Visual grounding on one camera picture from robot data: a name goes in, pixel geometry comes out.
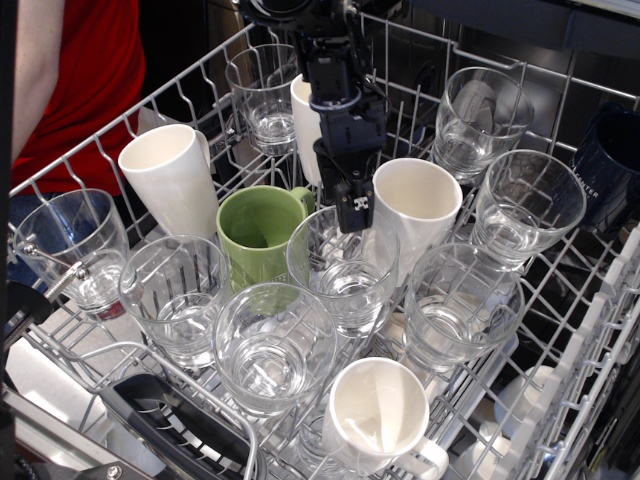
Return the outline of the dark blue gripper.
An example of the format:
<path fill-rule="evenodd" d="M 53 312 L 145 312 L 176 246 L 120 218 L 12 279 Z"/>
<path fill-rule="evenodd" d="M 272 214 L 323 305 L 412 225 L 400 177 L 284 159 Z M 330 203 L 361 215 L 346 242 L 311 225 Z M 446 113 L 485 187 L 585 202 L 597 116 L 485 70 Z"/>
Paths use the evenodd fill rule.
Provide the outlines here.
<path fill-rule="evenodd" d="M 379 89 L 358 91 L 343 103 L 311 97 L 320 115 L 321 138 L 313 145 L 321 175 L 325 203 L 336 205 L 342 232 L 371 227 L 374 187 L 369 179 L 378 153 L 386 142 L 386 96 Z M 353 179 L 358 171 L 362 179 Z"/>

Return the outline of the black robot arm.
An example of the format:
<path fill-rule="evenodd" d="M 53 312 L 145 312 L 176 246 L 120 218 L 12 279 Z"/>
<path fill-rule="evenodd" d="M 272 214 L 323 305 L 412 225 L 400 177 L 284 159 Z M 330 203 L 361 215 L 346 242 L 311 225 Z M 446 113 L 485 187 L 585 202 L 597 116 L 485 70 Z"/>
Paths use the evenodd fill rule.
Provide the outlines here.
<path fill-rule="evenodd" d="M 323 188 L 344 233 L 371 227 L 374 159 L 386 142 L 389 101 L 367 75 L 371 54 L 357 1 L 239 1 L 251 21 L 286 31 L 310 107 L 319 114 L 314 142 Z"/>

